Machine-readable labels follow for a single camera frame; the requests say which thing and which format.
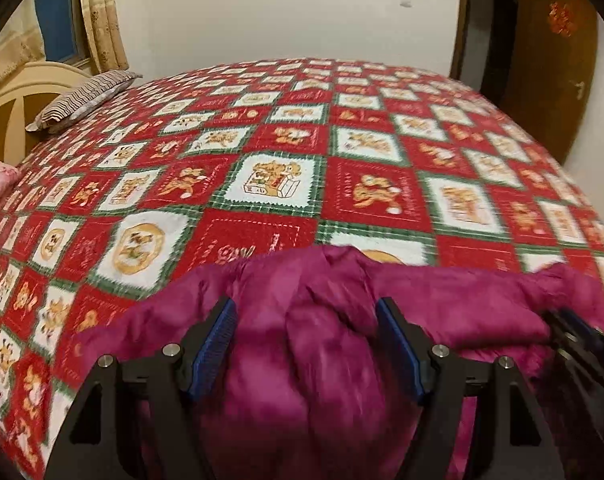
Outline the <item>magenta puffer jacket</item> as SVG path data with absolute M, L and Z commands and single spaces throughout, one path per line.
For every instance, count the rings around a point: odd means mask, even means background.
M 206 264 L 79 333 L 81 365 L 149 356 L 179 340 L 221 296 L 238 326 L 195 422 L 221 479 L 390 479 L 417 410 L 378 334 L 375 303 L 468 359 L 507 354 L 529 377 L 548 358 L 547 309 L 604 329 L 604 288 L 565 264 L 530 274 L 373 261 L 353 247 L 309 246 Z

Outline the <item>red patchwork cartoon bedspread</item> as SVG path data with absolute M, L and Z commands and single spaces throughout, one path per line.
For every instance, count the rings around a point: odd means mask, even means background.
M 75 338 L 196 266 L 311 244 L 604 285 L 604 224 L 556 159 L 459 81 L 293 58 L 130 86 L 35 148 L 0 198 L 0 448 L 44 474 Z

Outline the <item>cream wooden headboard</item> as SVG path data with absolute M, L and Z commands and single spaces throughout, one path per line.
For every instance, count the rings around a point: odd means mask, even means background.
M 26 126 L 59 94 L 90 77 L 85 70 L 58 62 L 29 62 L 0 87 L 0 162 L 16 166 L 36 146 L 40 133 Z

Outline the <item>striped pillow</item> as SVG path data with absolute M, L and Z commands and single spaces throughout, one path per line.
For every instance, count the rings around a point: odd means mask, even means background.
M 109 70 L 57 96 L 25 127 L 27 132 L 55 134 L 74 125 L 141 78 L 130 70 Z

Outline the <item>brown wooden door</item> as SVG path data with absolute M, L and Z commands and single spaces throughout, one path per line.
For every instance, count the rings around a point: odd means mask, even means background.
M 567 3 L 576 31 L 554 34 L 549 4 Z M 557 162 L 568 158 L 590 96 L 598 47 L 598 19 L 590 0 L 518 0 L 510 70 L 500 109 L 546 148 Z M 584 81 L 583 99 L 572 81 Z

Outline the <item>red double happiness sticker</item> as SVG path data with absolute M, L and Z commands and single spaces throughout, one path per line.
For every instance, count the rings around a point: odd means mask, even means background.
M 567 3 L 550 3 L 547 23 L 554 34 L 564 38 L 571 37 L 576 31 L 573 12 Z

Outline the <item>beige curtain left panel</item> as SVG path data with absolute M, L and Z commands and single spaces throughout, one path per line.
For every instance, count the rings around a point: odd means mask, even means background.
M 0 32 L 0 87 L 26 63 L 45 58 L 35 0 L 22 0 Z

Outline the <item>beige curtain panel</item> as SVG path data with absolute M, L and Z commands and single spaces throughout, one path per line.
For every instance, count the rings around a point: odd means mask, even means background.
M 0 32 L 0 87 L 26 63 L 45 58 L 35 0 L 22 0 Z
M 92 62 L 99 73 L 129 67 L 115 0 L 80 0 Z

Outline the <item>dark window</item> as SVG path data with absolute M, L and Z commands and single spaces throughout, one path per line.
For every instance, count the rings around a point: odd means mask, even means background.
M 35 0 L 46 59 L 79 65 L 90 58 L 80 0 Z

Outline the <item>beige curtain right panel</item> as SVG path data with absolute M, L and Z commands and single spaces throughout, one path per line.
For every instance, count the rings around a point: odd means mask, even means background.
M 80 0 L 92 62 L 99 73 L 129 67 L 115 0 Z

